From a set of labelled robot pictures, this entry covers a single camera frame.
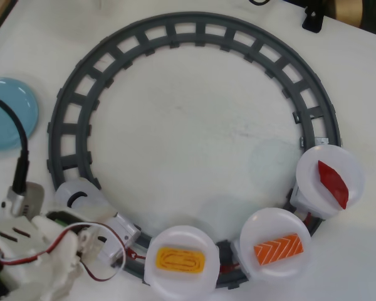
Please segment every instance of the yellow egg piece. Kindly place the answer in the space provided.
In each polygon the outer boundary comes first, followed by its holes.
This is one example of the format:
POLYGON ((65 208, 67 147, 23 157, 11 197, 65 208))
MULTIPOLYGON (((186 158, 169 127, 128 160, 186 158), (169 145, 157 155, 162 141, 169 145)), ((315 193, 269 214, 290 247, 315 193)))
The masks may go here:
POLYGON ((163 247, 157 252, 156 267, 171 272, 202 273, 205 255, 199 251, 163 247))

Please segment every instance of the plastic disc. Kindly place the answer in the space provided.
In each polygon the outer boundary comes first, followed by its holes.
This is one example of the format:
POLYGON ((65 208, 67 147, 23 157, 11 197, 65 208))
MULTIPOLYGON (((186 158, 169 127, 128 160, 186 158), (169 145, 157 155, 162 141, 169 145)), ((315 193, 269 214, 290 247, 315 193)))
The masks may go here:
MULTIPOLYGON (((39 108, 32 90, 19 80, 0 78, 0 100, 12 108, 29 137, 38 122, 39 108)), ((14 122, 0 108, 0 150, 20 145, 14 122)))
POLYGON ((219 271, 219 249, 210 237, 191 226, 175 226, 161 232, 150 242, 144 279, 164 300, 198 300, 215 289, 219 271), (159 269, 157 256, 164 247, 202 253, 205 258, 203 271, 185 273, 159 269))
POLYGON ((302 155, 296 167, 298 187, 308 202, 327 218, 342 209, 320 182, 319 160, 336 170, 347 185, 349 192, 347 208, 361 198, 365 187, 365 174, 351 153, 335 145, 315 146, 302 155))
POLYGON ((245 222, 239 238, 241 266, 253 280, 276 281, 298 276, 310 260, 311 236, 308 229, 294 214, 279 208, 264 208, 255 212, 245 222), (261 266, 256 259, 254 246, 265 241, 297 234, 303 253, 261 266))

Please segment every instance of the black cable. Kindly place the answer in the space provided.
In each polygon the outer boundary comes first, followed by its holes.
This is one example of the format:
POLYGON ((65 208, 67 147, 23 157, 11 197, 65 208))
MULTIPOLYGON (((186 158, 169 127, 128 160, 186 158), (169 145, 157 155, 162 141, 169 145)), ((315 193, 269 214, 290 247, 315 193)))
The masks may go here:
POLYGON ((23 194, 26 191, 26 175, 28 173, 29 161, 28 161, 28 138, 26 136, 24 127, 19 121, 14 111, 2 100, 0 100, 0 107, 10 116, 13 120, 21 139, 21 155, 17 160, 17 167, 15 170, 13 191, 16 194, 23 194))
POLYGON ((270 0, 264 0, 263 2, 256 2, 255 0, 249 0, 250 3, 255 4, 257 6, 262 6, 268 3, 270 0))

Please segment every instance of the blue round lid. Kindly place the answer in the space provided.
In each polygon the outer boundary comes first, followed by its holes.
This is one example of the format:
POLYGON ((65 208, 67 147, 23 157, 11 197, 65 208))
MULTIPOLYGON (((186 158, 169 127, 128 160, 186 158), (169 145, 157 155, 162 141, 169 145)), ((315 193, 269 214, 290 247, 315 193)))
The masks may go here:
MULTIPOLYGON (((21 121, 29 137, 38 121, 39 108, 32 90, 19 80, 0 78, 0 100, 5 102, 21 121)), ((14 122, 0 108, 0 150, 20 145, 14 122)))

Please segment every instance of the gray circular track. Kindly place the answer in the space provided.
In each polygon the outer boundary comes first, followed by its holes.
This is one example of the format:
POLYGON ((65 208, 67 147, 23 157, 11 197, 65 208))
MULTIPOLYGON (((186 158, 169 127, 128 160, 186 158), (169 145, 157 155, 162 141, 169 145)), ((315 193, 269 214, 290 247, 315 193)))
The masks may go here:
MULTIPOLYGON (((280 82, 283 87, 283 95, 286 98, 290 98, 294 103, 296 111, 293 112, 293 117, 295 123, 301 126, 304 150, 315 145, 315 135, 311 122, 315 118, 323 119, 329 144, 341 146, 335 111, 325 89, 312 69, 289 46, 265 30, 240 19, 220 14, 197 12, 164 14, 133 23, 102 40, 76 65, 64 87, 59 91, 53 116, 48 126, 49 159, 47 163, 56 189, 65 181, 64 170, 71 168, 78 168, 81 177, 88 179, 97 188, 101 188, 98 179, 94 177, 90 169, 92 159, 87 148, 87 138, 91 130, 91 125, 89 124, 90 116, 99 105, 100 94, 103 89, 110 87, 113 83, 113 77, 121 69, 127 69, 132 66, 133 60, 138 56, 152 55, 157 48, 162 46, 178 48, 181 43, 195 43, 196 46, 205 46, 206 44, 219 45, 222 51, 234 50, 242 54, 245 60, 251 63, 253 61, 259 63, 265 68, 267 76, 274 77, 280 82), (194 33, 177 34, 175 26, 179 23, 194 23, 196 31, 194 33), (206 33, 206 25, 208 24, 225 27, 224 36, 206 33), (149 40, 145 32, 148 29, 159 26, 164 26, 167 35, 149 40), (247 46, 234 40, 234 35, 237 32, 252 36, 255 38, 254 43, 251 46, 247 46), (117 45, 131 37, 136 37, 138 46, 123 53, 117 45), (264 56, 260 52, 264 45, 275 50, 281 57, 276 61, 272 61, 264 56), (101 72, 95 69, 94 65, 106 54, 110 54, 115 61, 105 71, 101 72), (299 82, 292 82, 283 71, 283 68, 288 64, 301 75, 302 79, 299 82), (95 83, 87 95, 77 94, 75 90, 86 76, 94 79, 95 83), (308 108, 306 106, 301 92, 307 89, 311 90, 314 95, 318 104, 316 107, 308 108), (76 124, 64 123, 65 113, 70 105, 81 107, 76 124), (75 154, 61 155, 61 137, 63 135, 74 135, 76 137, 75 154)), ((295 210, 289 203, 285 206, 285 209, 295 210)), ((320 223, 321 220, 314 220, 313 224, 315 226, 312 230, 310 229, 311 234, 320 223)), ((137 243, 145 248, 149 246, 149 242, 150 237, 144 233, 137 240, 137 243)), ((143 263, 128 258, 125 269, 141 279, 144 277, 143 263)), ((247 280, 240 269, 235 269, 231 272, 220 274, 217 287, 236 288, 240 283, 247 280)))

